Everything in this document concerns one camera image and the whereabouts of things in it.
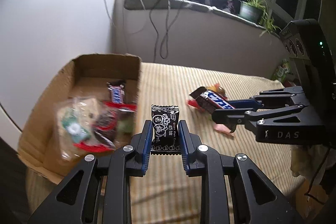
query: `silver bolt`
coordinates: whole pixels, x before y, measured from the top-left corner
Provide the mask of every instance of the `silver bolt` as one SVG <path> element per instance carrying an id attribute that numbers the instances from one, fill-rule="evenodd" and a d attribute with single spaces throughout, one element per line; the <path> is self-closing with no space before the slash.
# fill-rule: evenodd
<path id="1" fill-rule="evenodd" d="M 84 158 L 86 161 L 93 161 L 95 159 L 94 155 L 88 154 Z"/>
<path id="2" fill-rule="evenodd" d="M 201 144 L 198 146 L 198 150 L 202 151 L 202 152 L 205 152 L 205 151 L 208 151 L 208 147 L 204 144 Z"/>
<path id="3" fill-rule="evenodd" d="M 124 146 L 124 151 L 125 152 L 129 152 L 129 151 L 132 151 L 132 150 L 133 150 L 133 146 L 131 146 L 131 145 Z"/>
<path id="4" fill-rule="evenodd" d="M 237 155 L 237 159 L 241 161 L 247 160 L 247 156 L 243 153 Z"/>

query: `flower pot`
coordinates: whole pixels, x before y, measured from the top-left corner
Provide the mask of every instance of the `flower pot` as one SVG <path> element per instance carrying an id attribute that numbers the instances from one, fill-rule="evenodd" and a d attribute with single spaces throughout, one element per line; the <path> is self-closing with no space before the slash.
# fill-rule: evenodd
<path id="1" fill-rule="evenodd" d="M 263 10 L 248 5 L 246 2 L 241 2 L 239 16 L 251 22 L 259 24 L 263 15 Z"/>

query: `black candy wrapper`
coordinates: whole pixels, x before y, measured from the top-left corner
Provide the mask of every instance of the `black candy wrapper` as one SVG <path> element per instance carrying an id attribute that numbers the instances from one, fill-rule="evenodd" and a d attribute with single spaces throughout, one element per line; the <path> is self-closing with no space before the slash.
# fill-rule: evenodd
<path id="1" fill-rule="evenodd" d="M 179 154 L 180 142 L 177 125 L 179 123 L 178 106 L 152 105 L 152 122 L 154 139 L 152 140 L 152 154 Z"/>

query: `window sill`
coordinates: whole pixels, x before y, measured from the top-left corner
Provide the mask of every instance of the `window sill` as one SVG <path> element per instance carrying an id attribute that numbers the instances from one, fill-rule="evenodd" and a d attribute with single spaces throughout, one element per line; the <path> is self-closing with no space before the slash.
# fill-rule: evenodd
<path id="1" fill-rule="evenodd" d="M 142 0 L 142 1 L 145 5 L 146 10 L 152 9 L 154 4 L 157 2 L 157 0 Z M 162 0 L 155 7 L 155 10 L 167 9 L 167 5 L 168 5 L 167 0 Z M 184 3 L 183 3 L 183 0 L 170 0 L 171 9 L 180 9 L 181 5 L 182 5 L 181 9 L 189 9 L 189 10 L 193 10 L 193 11 L 200 12 L 200 13 L 213 13 L 214 15 L 225 17 L 225 18 L 230 18 L 232 20 L 241 22 L 245 25 L 248 25 L 254 28 L 258 28 L 260 30 L 266 30 L 263 26 L 255 24 L 237 15 L 233 15 L 231 13 L 217 9 L 216 7 L 211 7 L 208 5 L 204 5 L 204 4 L 200 4 L 200 3 L 188 1 L 188 0 L 185 0 Z M 143 10 L 140 0 L 125 0 L 124 7 L 127 10 Z"/>

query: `cardboard box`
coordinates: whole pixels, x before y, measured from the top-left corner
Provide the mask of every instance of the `cardboard box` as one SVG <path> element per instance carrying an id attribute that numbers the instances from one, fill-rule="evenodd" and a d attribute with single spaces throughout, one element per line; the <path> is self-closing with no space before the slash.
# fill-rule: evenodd
<path id="1" fill-rule="evenodd" d="M 33 108 L 18 144 L 22 162 L 58 184 L 78 163 L 63 160 L 54 136 L 55 104 L 72 97 L 108 100 L 107 82 L 125 79 L 126 103 L 137 101 L 141 59 L 130 55 L 82 55 L 66 64 L 52 79 Z"/>

